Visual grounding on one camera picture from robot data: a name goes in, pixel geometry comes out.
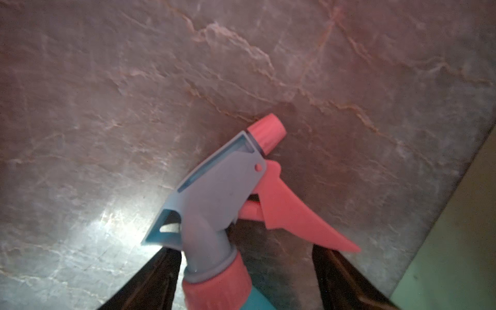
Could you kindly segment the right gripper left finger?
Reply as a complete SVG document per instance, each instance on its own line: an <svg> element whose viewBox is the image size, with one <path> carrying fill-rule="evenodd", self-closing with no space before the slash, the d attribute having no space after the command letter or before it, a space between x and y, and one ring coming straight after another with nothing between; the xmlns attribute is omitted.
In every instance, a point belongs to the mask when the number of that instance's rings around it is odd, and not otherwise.
<svg viewBox="0 0 496 310"><path fill-rule="evenodd" d="M154 309L173 307L182 254L161 248L100 309Z"/></svg>

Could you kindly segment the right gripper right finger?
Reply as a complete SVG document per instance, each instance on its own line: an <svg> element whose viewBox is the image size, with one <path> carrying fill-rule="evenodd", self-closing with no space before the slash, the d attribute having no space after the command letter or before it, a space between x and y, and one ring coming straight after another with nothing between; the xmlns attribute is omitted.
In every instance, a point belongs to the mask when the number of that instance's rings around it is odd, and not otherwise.
<svg viewBox="0 0 496 310"><path fill-rule="evenodd" d="M341 253L313 246L313 265L324 309L397 309Z"/></svg>

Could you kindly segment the teal pink spray bottle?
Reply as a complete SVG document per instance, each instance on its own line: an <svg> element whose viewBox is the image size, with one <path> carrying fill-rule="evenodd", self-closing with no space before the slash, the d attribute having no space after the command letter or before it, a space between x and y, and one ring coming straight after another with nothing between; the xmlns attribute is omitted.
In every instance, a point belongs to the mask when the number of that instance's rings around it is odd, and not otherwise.
<svg viewBox="0 0 496 310"><path fill-rule="evenodd" d="M286 136L273 114L258 120L193 169L169 195L143 239L185 254L188 309L271 309L256 289L227 228L237 220L284 229L315 245L359 247L314 213L282 181L268 154Z"/></svg>

